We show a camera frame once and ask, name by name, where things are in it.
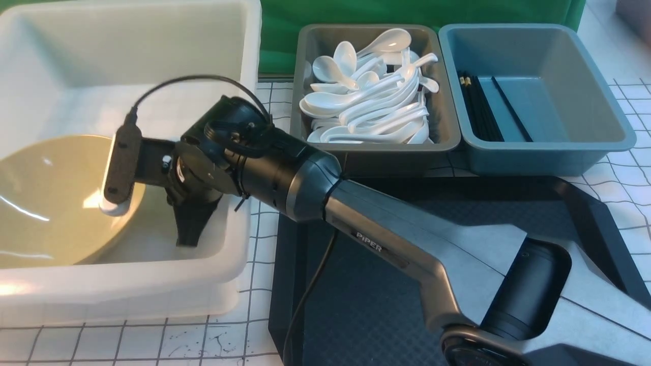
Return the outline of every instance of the black mat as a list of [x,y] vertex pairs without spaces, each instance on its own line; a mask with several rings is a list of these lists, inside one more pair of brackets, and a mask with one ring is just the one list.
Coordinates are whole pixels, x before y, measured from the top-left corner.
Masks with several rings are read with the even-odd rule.
[[[532,234],[574,240],[613,283],[651,305],[606,206],[558,178],[360,182],[464,225],[512,223]],[[280,222],[270,315],[279,350],[332,230],[325,223]],[[446,365],[438,334],[423,326],[418,284],[345,236],[339,237],[301,320],[293,366]]]

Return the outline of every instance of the black chopstick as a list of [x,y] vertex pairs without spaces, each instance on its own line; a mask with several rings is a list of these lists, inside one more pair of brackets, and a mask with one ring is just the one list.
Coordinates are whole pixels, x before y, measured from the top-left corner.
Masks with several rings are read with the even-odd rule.
[[499,96],[502,97],[502,100],[504,100],[504,103],[506,104],[506,108],[508,108],[508,112],[511,113],[511,117],[513,117],[514,121],[516,122],[516,126],[518,126],[518,129],[520,130],[520,133],[522,136],[525,138],[525,141],[530,143],[533,142],[531,139],[531,136],[527,132],[527,129],[525,128],[525,125],[522,124],[522,121],[518,117],[518,114],[516,113],[516,110],[513,109],[513,106],[511,103],[508,101],[508,98],[506,98],[506,95],[504,94],[504,91],[502,90],[502,87],[499,86],[499,83],[495,79],[495,76],[492,77],[493,84],[497,88],[497,91],[499,92]]
[[468,92],[468,85],[465,82],[465,73],[458,72],[459,82],[461,84],[461,93],[464,96],[465,110],[468,112],[468,120],[470,121],[470,127],[473,130],[473,134],[478,138],[481,138],[479,129],[477,128],[477,119],[475,118],[475,110],[472,108],[470,95]]
[[488,128],[488,133],[489,133],[489,138],[490,141],[504,141],[504,137],[502,136],[502,132],[499,130],[499,126],[497,125],[497,121],[495,120],[495,115],[493,114],[493,110],[490,107],[490,104],[488,103],[488,98],[486,97],[486,94],[484,93],[484,89],[482,88],[481,83],[479,82],[478,77],[474,77],[475,79],[475,85],[477,86],[477,91],[481,99],[481,104],[484,110],[484,116],[486,117],[486,126]]
[[466,76],[465,81],[468,85],[471,105],[473,106],[473,110],[475,112],[475,117],[476,117],[475,123],[477,124],[477,128],[480,134],[477,137],[481,138],[484,141],[490,141],[490,134],[488,131],[488,127],[486,126],[486,116],[484,114],[484,111],[482,110],[482,103],[481,103],[480,96],[478,94],[477,86],[475,85],[475,82],[470,76]]

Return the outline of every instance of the beige bowl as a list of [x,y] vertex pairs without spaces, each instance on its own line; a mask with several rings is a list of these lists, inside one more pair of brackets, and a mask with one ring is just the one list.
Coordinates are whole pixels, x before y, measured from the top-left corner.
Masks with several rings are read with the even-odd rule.
[[66,136],[0,162],[0,268],[88,263],[110,247],[145,194],[136,184],[124,216],[100,211],[110,148],[106,137]]

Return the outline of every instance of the robotic arm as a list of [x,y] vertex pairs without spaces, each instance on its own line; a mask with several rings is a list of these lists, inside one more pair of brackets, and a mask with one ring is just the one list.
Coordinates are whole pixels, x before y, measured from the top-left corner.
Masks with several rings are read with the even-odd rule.
[[276,129],[259,103],[223,96],[178,142],[143,138],[136,109],[109,155],[108,214],[126,212],[134,182],[163,186],[177,244],[196,246],[223,194],[253,196],[327,221],[416,279],[450,365],[651,365],[651,311],[573,242],[464,227],[343,179],[334,156]]

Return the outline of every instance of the white plastic bin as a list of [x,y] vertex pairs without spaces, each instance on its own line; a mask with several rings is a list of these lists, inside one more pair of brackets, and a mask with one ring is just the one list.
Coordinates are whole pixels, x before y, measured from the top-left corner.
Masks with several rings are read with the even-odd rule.
[[[0,16],[0,158],[68,134],[111,136],[135,99],[171,77],[210,73],[253,90],[258,0],[69,1]],[[224,83],[186,83],[139,109],[147,137],[178,139]],[[225,197],[197,249],[177,248],[162,189],[148,188],[97,264],[0,270],[0,327],[225,313],[238,300],[250,209]]]

